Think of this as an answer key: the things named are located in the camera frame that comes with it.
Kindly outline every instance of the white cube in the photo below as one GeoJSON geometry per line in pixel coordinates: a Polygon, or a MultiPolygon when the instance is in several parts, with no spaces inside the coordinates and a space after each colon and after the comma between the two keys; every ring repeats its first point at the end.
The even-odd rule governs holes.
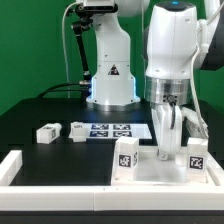
{"type": "Polygon", "coordinates": [[[36,131],[37,143],[49,144],[60,136],[61,125],[46,124],[36,131]]]}
{"type": "Polygon", "coordinates": [[[87,137],[87,128],[82,122],[71,123],[71,133],[73,142],[85,142],[87,137]]]}
{"type": "Polygon", "coordinates": [[[120,137],[115,146],[115,178],[133,181],[137,176],[139,139],[120,137]]]}
{"type": "Polygon", "coordinates": [[[187,181],[206,182],[208,140],[189,138],[187,145],[187,181]]]}

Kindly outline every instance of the green backdrop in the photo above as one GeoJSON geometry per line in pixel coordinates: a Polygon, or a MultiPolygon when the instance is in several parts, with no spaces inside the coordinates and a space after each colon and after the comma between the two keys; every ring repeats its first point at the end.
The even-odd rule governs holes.
{"type": "MultiPolygon", "coordinates": [[[[151,0],[145,15],[149,24],[151,0]]],[[[191,0],[198,8],[198,17],[204,18],[203,0],[191,0]]],[[[0,0],[0,114],[22,99],[35,97],[46,88],[66,82],[63,57],[61,20],[69,0],[0,0]]],[[[82,79],[76,40],[70,25],[77,17],[66,19],[66,43],[71,81],[82,79]]],[[[137,94],[143,97],[144,63],[142,53],[142,17],[120,19],[122,28],[132,38],[131,72],[137,78],[137,94]]],[[[94,31],[83,34],[90,70],[96,71],[96,43],[94,31]]],[[[224,114],[223,68],[196,71],[199,99],[210,103],[224,114]]]]}

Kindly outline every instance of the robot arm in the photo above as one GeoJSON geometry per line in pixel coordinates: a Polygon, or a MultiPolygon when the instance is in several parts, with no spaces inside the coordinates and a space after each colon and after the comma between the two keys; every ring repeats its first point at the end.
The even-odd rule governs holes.
{"type": "MultiPolygon", "coordinates": [[[[205,6],[208,19],[212,18],[219,7],[219,1],[205,0],[205,6]]],[[[196,7],[190,3],[171,1],[154,6],[148,35],[149,64],[146,70],[145,98],[152,104],[160,159],[167,159],[168,154],[176,153],[180,149],[183,113],[179,106],[186,104],[189,99],[189,87],[190,84],[193,85],[192,63],[198,54],[197,46],[199,44],[201,50],[200,67],[217,22],[218,17],[213,17],[208,22],[200,22],[199,25],[196,7]],[[169,101],[171,98],[176,104],[175,109],[172,109],[169,101]],[[173,119],[174,128],[170,128],[173,119]]],[[[192,113],[186,114],[187,117],[192,116],[192,113]]],[[[197,115],[198,122],[194,125],[199,127],[202,126],[203,120],[198,111],[197,115]]]]}
{"type": "Polygon", "coordinates": [[[149,1],[79,1],[78,15],[91,17],[97,40],[97,72],[92,77],[91,96],[87,98],[89,107],[124,111],[140,102],[135,93],[135,77],[130,72],[130,37],[120,27],[118,16],[138,15],[149,1]]]}

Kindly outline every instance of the black table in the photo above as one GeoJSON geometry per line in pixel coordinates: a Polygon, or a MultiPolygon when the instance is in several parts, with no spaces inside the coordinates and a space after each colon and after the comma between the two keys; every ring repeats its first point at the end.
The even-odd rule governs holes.
{"type": "MultiPolygon", "coordinates": [[[[209,152],[223,167],[224,118],[200,102],[209,126],[209,152]]],[[[102,112],[79,99],[26,99],[0,117],[0,161],[12,149],[23,151],[16,186],[110,185],[114,140],[73,143],[70,123],[147,123],[156,145],[149,103],[128,112],[102,112]],[[60,123],[61,136],[49,145],[36,143],[36,130],[60,123]]],[[[183,142],[186,144],[186,130],[183,142]]],[[[224,211],[0,212],[0,223],[223,223],[224,211]]]]}

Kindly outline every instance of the white platform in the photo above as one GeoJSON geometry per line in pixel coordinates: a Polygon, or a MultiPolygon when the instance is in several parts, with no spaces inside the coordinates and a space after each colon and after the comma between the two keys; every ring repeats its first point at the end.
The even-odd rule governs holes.
{"type": "MultiPolygon", "coordinates": [[[[131,183],[105,187],[11,187],[1,184],[0,211],[224,210],[224,171],[212,156],[208,159],[207,183],[184,184],[182,168],[174,167],[172,161],[164,163],[162,171],[165,172],[160,172],[159,162],[150,163],[155,149],[145,146],[140,149],[140,171],[148,166],[152,169],[147,168],[144,175],[139,175],[141,184],[138,186],[131,183]]],[[[11,173],[5,172],[6,167],[8,171],[13,167],[10,164],[21,166],[18,155],[6,157],[2,162],[2,179],[8,179],[18,171],[15,166],[11,173]]]]}

